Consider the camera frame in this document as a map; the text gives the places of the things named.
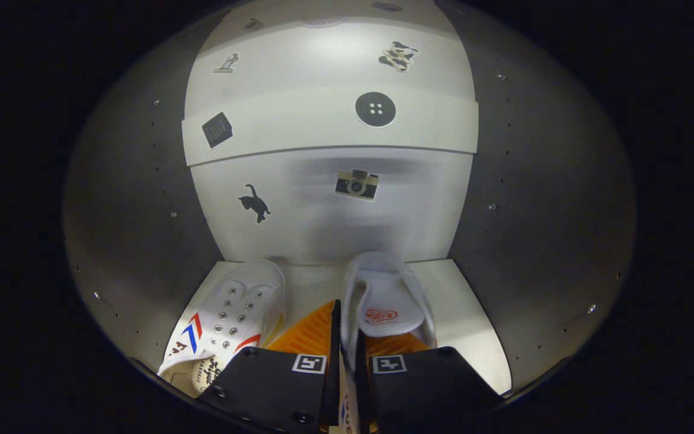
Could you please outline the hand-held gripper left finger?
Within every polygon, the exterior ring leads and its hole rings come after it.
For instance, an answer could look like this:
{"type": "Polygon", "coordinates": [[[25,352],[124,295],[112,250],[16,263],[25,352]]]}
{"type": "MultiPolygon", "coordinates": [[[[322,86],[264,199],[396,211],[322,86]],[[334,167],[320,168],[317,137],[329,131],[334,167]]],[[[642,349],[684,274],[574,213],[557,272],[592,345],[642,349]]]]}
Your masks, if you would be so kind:
{"type": "Polygon", "coordinates": [[[331,300],[268,348],[240,349],[202,401],[253,432],[330,432],[339,425],[340,319],[331,300]]]}

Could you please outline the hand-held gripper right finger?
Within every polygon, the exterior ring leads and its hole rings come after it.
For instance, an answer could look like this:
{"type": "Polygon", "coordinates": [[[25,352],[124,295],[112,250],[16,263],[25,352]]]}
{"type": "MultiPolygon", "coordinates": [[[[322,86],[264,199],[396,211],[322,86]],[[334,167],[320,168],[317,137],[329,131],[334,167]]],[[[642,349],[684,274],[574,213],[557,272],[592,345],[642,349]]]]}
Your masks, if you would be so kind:
{"type": "Polygon", "coordinates": [[[468,433],[504,398],[452,346],[413,333],[359,336],[356,415],[361,433],[468,433]]]}

